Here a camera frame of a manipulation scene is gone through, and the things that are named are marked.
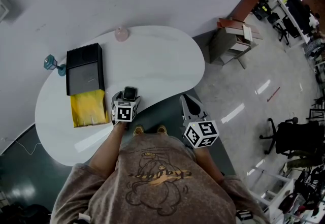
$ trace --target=office chair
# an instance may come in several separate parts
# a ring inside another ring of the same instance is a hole
[[[268,121],[272,124],[273,135],[270,137],[259,136],[260,139],[272,139],[269,150],[264,151],[265,154],[271,152],[274,144],[276,153],[289,156],[294,150],[314,153],[323,143],[324,132],[322,127],[318,125],[318,121],[298,124],[298,118],[294,117],[280,123],[278,131],[276,131],[273,120],[269,118]]]
[[[279,31],[279,33],[281,34],[279,41],[281,42],[284,37],[286,40],[286,45],[289,45],[289,40],[288,40],[289,35],[291,35],[293,38],[297,38],[299,36],[299,32],[298,32],[297,28],[294,26],[294,24],[291,22],[291,20],[288,18],[287,15],[282,19],[282,22],[283,22],[285,29],[282,28],[280,23],[277,23],[276,25],[274,25],[273,28],[277,29]]]

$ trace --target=cable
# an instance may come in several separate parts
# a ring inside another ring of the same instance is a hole
[[[16,140],[12,140],[12,139],[3,139],[3,138],[2,138],[2,140],[3,140],[3,141],[14,141],[14,142],[16,142],[17,144],[21,145],[29,155],[32,155],[32,154],[35,152],[37,145],[41,145],[41,143],[37,143],[37,144],[35,145],[35,147],[34,147],[34,150],[33,150],[31,153],[29,153],[29,152],[27,151],[26,147],[24,147],[21,143],[19,143],[19,142],[16,141]]]

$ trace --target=gray floor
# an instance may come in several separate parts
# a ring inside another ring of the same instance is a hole
[[[252,167],[264,159],[261,167],[277,173],[286,161],[286,157],[275,151],[264,155],[270,141],[258,137],[272,132],[267,119],[272,117],[277,125],[295,116],[300,123],[305,123],[313,99],[320,96],[320,91],[312,64],[305,58],[302,48],[286,53],[277,32],[267,21],[258,21],[249,15],[246,23],[255,25],[264,37],[245,55],[247,69],[244,70],[237,60],[225,66],[206,63],[204,76],[195,90],[216,120],[220,138],[237,174],[252,190],[262,194],[274,180],[261,177],[257,172],[248,175]],[[257,94],[268,81],[266,89]],[[267,102],[278,87],[278,92]],[[221,122],[241,104],[245,107],[237,116]]]
[[[197,98],[193,89],[187,93]],[[157,127],[163,124],[169,135],[181,139],[183,122],[179,97],[180,94],[170,97],[140,113],[123,137],[122,145],[132,138],[137,124],[143,125],[146,133],[155,133]],[[39,141],[35,127],[19,139],[28,151],[32,151]],[[235,173],[220,139],[209,149],[221,171],[226,175]],[[53,160],[41,145],[37,146],[33,155],[28,155],[16,143],[0,157],[0,169],[0,190],[5,192],[10,203],[19,203],[23,207],[40,204],[50,211],[71,171],[71,167]]]

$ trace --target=blue figurine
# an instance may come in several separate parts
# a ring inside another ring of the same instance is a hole
[[[66,65],[57,65],[56,59],[51,54],[45,58],[44,68],[46,68],[47,70],[54,70],[55,68],[57,68],[57,72],[60,76],[64,76],[66,74]]]

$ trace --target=watch face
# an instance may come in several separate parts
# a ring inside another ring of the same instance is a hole
[[[132,87],[125,87],[123,98],[126,100],[135,100],[137,97],[137,89]]]

